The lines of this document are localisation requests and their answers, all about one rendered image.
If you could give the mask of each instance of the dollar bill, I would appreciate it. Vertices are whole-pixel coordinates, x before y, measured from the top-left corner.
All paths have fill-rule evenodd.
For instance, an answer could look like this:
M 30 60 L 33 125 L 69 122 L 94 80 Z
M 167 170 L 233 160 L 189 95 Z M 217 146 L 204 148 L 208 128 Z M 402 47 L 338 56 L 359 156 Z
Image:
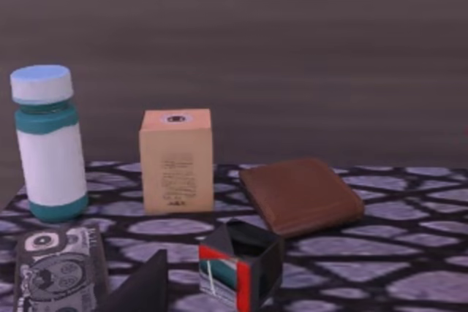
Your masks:
M 92 312 L 108 292 L 98 226 L 44 229 L 19 239 L 14 312 Z

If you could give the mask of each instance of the black and purple pattern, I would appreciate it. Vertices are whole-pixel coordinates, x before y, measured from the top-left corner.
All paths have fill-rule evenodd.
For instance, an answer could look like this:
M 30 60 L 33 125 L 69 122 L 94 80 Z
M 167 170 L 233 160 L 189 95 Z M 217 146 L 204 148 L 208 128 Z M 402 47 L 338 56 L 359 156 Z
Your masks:
M 139 164 L 91 163 L 91 204 L 77 222 L 98 223 L 111 286 L 163 248 L 170 311 L 229 311 L 199 290 L 197 244 L 216 223 L 232 217 L 264 227 L 239 186 L 244 167 L 216 167 L 215 213 L 144 216 Z M 287 241 L 282 288 L 263 311 L 468 311 L 468 171 L 336 172 L 364 199 L 366 217 Z M 44 226 L 28 212 L 24 193 L 0 213 L 0 312 L 12 310 L 16 236 Z

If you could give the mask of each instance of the tablecloth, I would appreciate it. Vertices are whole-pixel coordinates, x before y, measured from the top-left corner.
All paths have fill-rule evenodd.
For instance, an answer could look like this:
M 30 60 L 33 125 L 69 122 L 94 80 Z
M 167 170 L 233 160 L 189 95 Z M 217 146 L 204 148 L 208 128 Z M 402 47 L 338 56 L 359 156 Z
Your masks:
M 229 311 L 198 289 L 197 244 L 233 217 L 264 227 L 240 187 L 246 167 L 215 167 L 214 213 L 144 216 L 139 164 L 90 163 L 90 205 L 75 222 L 98 223 L 112 288 L 167 249 L 170 311 Z M 282 287 L 262 311 L 468 311 L 468 171 L 335 171 L 366 203 L 365 218 L 288 240 Z M 0 311 L 12 310 L 17 235 L 45 226 L 24 191 L 0 213 Z

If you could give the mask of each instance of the bottle neck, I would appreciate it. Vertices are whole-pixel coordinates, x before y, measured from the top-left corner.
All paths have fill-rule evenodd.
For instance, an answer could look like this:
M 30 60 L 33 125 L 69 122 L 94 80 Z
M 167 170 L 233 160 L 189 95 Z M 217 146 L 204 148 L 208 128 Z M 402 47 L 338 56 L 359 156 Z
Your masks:
M 71 105 L 70 100 L 64 100 L 63 102 L 54 102 L 53 104 L 47 105 L 20 105 L 20 110 L 23 113 L 32 115 L 41 115 L 45 113 L 57 113 L 69 108 Z

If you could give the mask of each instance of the patterned surface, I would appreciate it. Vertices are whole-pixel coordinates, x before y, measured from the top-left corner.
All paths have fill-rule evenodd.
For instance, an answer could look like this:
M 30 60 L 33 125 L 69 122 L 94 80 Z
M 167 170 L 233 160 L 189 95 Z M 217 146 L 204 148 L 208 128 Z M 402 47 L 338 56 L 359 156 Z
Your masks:
M 147 217 L 139 164 L 90 164 L 91 205 L 79 222 L 100 225 L 112 287 L 165 248 L 171 311 L 229 311 L 199 292 L 197 243 L 232 217 L 263 226 L 238 186 L 242 167 L 216 168 L 214 216 Z M 336 171 L 365 200 L 365 219 L 289 241 L 284 283 L 263 311 L 468 311 L 468 171 Z M 12 309 L 15 236 L 44 226 L 27 209 L 20 193 L 0 214 L 1 312 Z

